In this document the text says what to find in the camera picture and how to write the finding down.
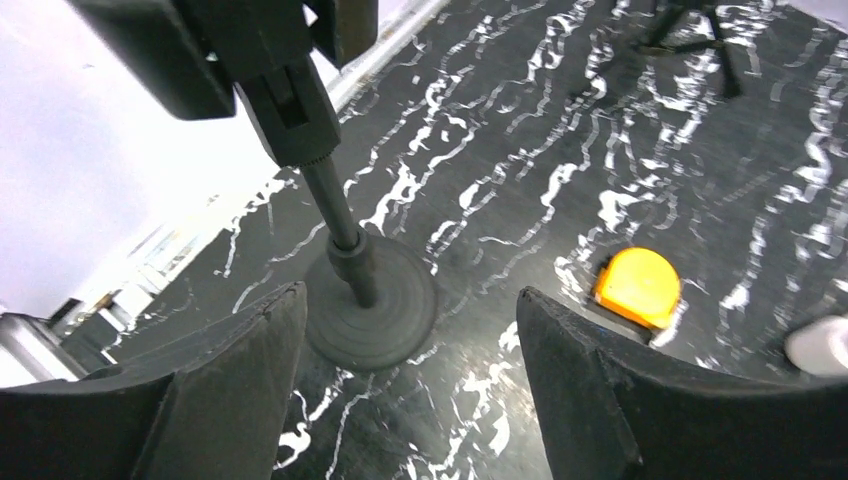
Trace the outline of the white PVC pipe frame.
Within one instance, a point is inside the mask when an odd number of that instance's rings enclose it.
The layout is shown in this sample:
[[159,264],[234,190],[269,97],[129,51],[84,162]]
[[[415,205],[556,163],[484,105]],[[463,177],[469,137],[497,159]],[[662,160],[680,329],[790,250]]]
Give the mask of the white PVC pipe frame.
[[799,370],[817,377],[847,376],[847,317],[827,316],[792,332],[784,351]]

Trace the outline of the orange tape measure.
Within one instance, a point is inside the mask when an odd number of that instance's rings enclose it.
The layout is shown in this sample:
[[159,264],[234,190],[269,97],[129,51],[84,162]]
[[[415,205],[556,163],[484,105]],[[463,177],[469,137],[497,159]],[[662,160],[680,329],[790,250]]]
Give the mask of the orange tape measure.
[[642,327],[667,329],[682,296],[677,270],[662,255],[629,247],[600,268],[592,299],[600,307]]

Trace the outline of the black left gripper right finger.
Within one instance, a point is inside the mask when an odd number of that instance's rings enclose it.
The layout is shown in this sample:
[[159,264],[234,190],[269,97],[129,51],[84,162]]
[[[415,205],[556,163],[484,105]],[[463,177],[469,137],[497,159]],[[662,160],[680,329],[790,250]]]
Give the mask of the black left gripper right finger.
[[705,369],[524,288],[516,321],[556,479],[843,479],[847,384]]

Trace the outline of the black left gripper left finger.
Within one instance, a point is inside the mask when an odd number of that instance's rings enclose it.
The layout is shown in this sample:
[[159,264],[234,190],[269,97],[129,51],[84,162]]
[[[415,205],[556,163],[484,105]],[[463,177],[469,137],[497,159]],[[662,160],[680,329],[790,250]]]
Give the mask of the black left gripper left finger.
[[1,392],[5,479],[268,479],[307,323],[307,288],[81,380]]

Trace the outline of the black round-base mic stand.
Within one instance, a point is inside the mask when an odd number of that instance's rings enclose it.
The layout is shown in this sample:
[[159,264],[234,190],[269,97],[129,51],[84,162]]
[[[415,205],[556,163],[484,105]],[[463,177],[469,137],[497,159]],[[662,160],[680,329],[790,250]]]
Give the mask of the black round-base mic stand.
[[74,9],[172,116],[243,105],[269,157],[303,176],[329,236],[305,275],[307,338],[325,359],[375,371],[409,359],[437,316],[435,282],[403,243],[350,212],[332,155],[340,124],[312,60],[344,67],[377,41],[374,1],[77,1]]

